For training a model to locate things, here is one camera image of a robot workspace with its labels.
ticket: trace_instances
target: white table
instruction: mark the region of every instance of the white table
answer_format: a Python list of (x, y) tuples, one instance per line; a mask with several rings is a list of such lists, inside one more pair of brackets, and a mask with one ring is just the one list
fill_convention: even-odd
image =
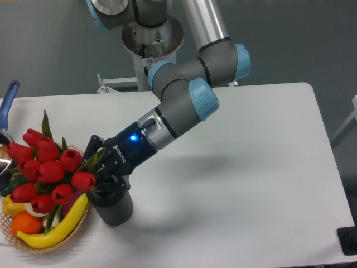
[[(308, 84), (215, 89), (220, 108), (130, 176), (134, 213), (107, 226), (94, 209), (75, 240), (28, 255), (0, 240), (1, 267), (287, 267), (356, 261), (336, 235), (353, 220)], [(150, 92), (17, 98), (23, 143), (47, 110), (54, 138), (85, 149), (158, 104)]]

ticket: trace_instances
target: red tulip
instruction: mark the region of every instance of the red tulip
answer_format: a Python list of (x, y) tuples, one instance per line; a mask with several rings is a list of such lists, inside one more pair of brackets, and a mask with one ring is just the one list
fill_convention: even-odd
[(86, 171), (78, 171), (73, 174), (71, 184), (77, 191), (89, 191), (95, 186), (95, 176)]
[(16, 187), (10, 199), (14, 203), (29, 203), (37, 197), (37, 191), (34, 183), (25, 183)]
[(60, 150), (55, 145), (54, 141), (49, 137), (44, 137), (38, 143), (37, 159), (41, 163), (58, 160)]
[(58, 161), (48, 161), (41, 164), (33, 174), (42, 183), (57, 183), (65, 175), (65, 169)]
[(35, 159), (23, 160), (18, 166), (18, 170), (28, 179), (29, 181), (36, 182), (37, 178), (33, 174), (36, 169), (41, 165), (41, 162)]
[(49, 194), (41, 194), (31, 201), (31, 206), (34, 212), (46, 214), (55, 210), (56, 203)]
[(60, 184), (52, 191), (52, 200), (59, 205), (63, 205), (72, 200), (73, 189), (69, 184)]
[(82, 163), (82, 156), (78, 151), (68, 149), (63, 152), (60, 157), (60, 161), (66, 171), (73, 172), (79, 168), (80, 164)]
[(35, 158), (35, 154), (30, 147), (14, 142), (7, 146), (6, 152), (11, 157), (11, 159), (18, 164), (23, 160)]
[(37, 148), (38, 143), (42, 139), (42, 133), (39, 133), (39, 131), (29, 128), (27, 130), (27, 133), (22, 135), (22, 138), (29, 146), (34, 146)]

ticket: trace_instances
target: wicker basket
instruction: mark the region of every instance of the wicker basket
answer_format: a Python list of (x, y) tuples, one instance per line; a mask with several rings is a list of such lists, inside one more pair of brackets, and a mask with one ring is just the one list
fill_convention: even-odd
[[(69, 145), (68, 148), (77, 150), (81, 154), (83, 154), (83, 152), (76, 147)], [(15, 178), (17, 176), (17, 174), (19, 174), (19, 173), (14, 174), (12, 178)], [(5, 239), (15, 249), (22, 250), (23, 252), (27, 252), (27, 253), (31, 253), (31, 254), (47, 253), (47, 252), (53, 251), (57, 248), (62, 247), (65, 244), (67, 244), (69, 241), (71, 241), (78, 234), (79, 229), (83, 225), (83, 222), (88, 215), (89, 207), (90, 207), (90, 203), (88, 203), (86, 210), (85, 210), (81, 220), (79, 221), (79, 223), (76, 225), (76, 227), (73, 229), (73, 231), (64, 240), (62, 240), (61, 242), (59, 242), (58, 244), (56, 244), (54, 246), (47, 247), (47, 248), (33, 248), (33, 247), (29, 246), (25, 241), (23, 241), (19, 238), (16, 238), (11, 232), (12, 217), (9, 215), (5, 215), (2, 211), (0, 214), (0, 228), (2, 229), (2, 232), (5, 235)]]

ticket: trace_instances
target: yellow banana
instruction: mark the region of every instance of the yellow banana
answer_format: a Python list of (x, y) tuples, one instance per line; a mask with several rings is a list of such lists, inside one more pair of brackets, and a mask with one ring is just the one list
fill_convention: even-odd
[(17, 236), (34, 248), (54, 246), (65, 239), (76, 227), (85, 212), (87, 204), (88, 198), (84, 193), (74, 202), (66, 217), (55, 228), (50, 230), (47, 235), (43, 233), (25, 234), (17, 231)]

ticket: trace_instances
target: black cylindrical cup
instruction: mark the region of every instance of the black cylindrical cup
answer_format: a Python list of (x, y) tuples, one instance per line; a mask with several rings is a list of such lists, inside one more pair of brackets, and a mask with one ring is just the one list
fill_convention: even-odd
[(120, 225), (133, 214), (133, 200), (128, 190), (86, 193), (102, 220), (108, 225)]

